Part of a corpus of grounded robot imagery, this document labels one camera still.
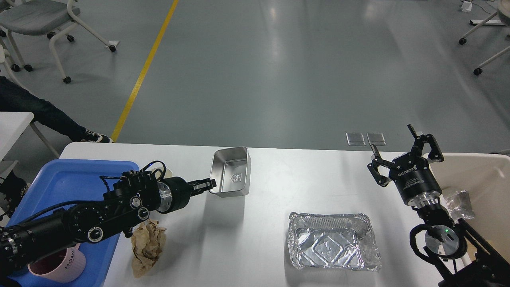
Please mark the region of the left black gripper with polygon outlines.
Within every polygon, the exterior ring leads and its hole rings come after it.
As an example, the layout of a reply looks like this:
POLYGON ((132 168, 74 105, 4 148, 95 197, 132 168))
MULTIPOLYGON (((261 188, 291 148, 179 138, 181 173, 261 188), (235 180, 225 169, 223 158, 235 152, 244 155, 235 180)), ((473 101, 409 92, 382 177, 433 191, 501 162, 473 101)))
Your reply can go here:
POLYGON ((160 205, 158 212, 167 214, 186 207, 191 197, 217 187, 215 179, 186 182, 180 177, 171 177, 158 182, 160 205))

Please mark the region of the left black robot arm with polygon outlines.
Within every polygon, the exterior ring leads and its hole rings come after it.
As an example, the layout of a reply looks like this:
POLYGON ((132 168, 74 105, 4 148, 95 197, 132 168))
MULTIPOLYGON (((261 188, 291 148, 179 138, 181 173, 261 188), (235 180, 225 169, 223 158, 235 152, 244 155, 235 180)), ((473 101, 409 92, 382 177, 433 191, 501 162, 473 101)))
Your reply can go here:
POLYGON ((211 178, 186 182, 164 178, 166 168, 125 171, 115 177, 113 189, 102 201, 68 201, 55 204, 21 222, 1 228, 1 278, 37 260, 78 243, 96 244, 118 233, 126 236, 149 218, 182 209, 191 197, 216 187, 211 178))

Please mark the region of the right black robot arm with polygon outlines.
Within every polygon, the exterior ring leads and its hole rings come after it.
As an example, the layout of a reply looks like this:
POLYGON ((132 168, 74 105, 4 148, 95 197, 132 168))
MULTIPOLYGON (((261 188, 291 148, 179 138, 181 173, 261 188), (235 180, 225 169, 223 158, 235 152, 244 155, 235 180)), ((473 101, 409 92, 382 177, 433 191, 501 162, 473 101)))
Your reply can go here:
POLYGON ((381 187, 395 183, 403 203, 423 220, 409 234, 414 254, 433 265, 442 277, 439 287, 508 287, 506 261, 464 219, 453 220, 441 205, 442 190, 430 164, 444 156, 432 134, 417 134, 408 125, 414 143, 409 152, 384 160, 372 144, 368 170, 381 187))

